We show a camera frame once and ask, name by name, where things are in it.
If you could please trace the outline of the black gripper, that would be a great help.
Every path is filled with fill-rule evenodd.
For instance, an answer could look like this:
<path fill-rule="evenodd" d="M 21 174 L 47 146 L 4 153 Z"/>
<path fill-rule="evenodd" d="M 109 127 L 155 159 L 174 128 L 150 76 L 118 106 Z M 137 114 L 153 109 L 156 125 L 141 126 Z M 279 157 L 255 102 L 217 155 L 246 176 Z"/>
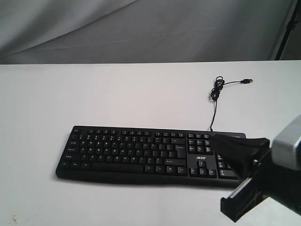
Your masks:
<path fill-rule="evenodd" d="M 239 181 L 252 177 L 250 205 L 258 205 L 266 197 L 282 205 L 300 205 L 301 171 L 275 164 L 267 138 L 216 134 L 211 139 L 211 147 L 231 167 Z"/>

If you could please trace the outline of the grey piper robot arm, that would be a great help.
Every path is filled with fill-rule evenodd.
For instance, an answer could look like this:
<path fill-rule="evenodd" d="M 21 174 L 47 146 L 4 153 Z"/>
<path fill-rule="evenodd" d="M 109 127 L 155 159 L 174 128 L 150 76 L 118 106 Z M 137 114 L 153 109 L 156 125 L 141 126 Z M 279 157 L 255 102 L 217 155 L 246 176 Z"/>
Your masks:
<path fill-rule="evenodd" d="M 294 207 L 301 206 L 301 118 L 270 141 L 216 134 L 211 146 L 241 182 Z"/>

